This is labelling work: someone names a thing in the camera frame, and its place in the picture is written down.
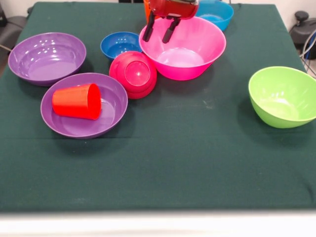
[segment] pink bowl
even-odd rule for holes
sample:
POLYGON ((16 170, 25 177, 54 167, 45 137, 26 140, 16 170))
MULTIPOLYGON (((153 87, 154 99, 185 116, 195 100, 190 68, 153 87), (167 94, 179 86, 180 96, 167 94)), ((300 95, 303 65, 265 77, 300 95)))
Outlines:
POLYGON ((162 38, 171 20, 155 20, 154 30, 148 42, 139 36, 143 52, 155 64, 163 76, 173 80, 190 80, 200 76, 224 52, 226 38, 213 23, 199 17, 181 20, 168 43, 162 38))

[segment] black chair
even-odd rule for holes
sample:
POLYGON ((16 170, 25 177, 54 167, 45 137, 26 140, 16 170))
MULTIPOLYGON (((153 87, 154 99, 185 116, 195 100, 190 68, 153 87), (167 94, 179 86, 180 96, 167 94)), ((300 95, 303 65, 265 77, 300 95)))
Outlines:
MULTIPOLYGON (((27 22, 24 16, 7 18, 0 3, 0 44, 13 48, 27 22)), ((8 55, 8 51, 0 48, 0 62, 8 55)))

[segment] white wall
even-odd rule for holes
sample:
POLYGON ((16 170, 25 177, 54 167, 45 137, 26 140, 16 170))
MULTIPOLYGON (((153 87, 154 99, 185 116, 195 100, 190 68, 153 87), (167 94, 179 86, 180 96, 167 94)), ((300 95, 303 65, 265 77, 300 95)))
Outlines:
MULTIPOLYGON (((37 0, 0 0, 7 17, 14 15, 27 15, 27 8, 37 0)), ((66 1, 66 0, 41 0, 41 1, 66 1)), ((75 0, 75 1, 98 1, 118 2, 118 0, 75 0)), ((316 17, 316 0, 232 0, 232 3, 268 3, 275 4, 288 29, 295 24, 294 13, 298 10, 307 11, 311 17, 316 17)))
POLYGON ((316 18, 316 0, 231 0, 231 2, 275 4, 287 29, 296 23, 294 13, 298 10, 304 10, 309 13, 311 18, 316 18))

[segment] purple bowl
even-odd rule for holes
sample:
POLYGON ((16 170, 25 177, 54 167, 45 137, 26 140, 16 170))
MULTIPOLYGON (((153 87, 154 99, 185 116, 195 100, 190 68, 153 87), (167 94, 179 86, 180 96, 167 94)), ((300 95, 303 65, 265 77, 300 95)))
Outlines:
POLYGON ((117 80, 104 74, 82 73, 64 78, 49 88, 41 101, 40 112, 44 122, 55 132, 76 139, 90 139, 113 128, 125 114, 127 103, 127 93, 117 80), (52 108, 55 90, 89 83, 97 84, 101 92, 102 111, 97 120, 55 114, 52 108))
POLYGON ((86 48, 66 33, 44 33, 25 39, 9 55, 8 65, 18 77, 39 86, 51 86, 82 66, 86 48))

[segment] orange cup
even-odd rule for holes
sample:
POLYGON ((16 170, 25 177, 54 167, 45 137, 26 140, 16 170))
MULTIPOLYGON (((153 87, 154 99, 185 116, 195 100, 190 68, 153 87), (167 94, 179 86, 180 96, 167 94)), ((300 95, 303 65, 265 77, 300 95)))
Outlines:
POLYGON ((58 89, 52 105, 60 116, 96 120, 101 114, 101 92, 94 83, 58 89))
POLYGON ((146 21, 148 23, 149 15, 150 15, 150 8, 149 8, 149 2, 148 0, 144 0, 144 8, 145 8, 145 15, 146 15, 146 21))

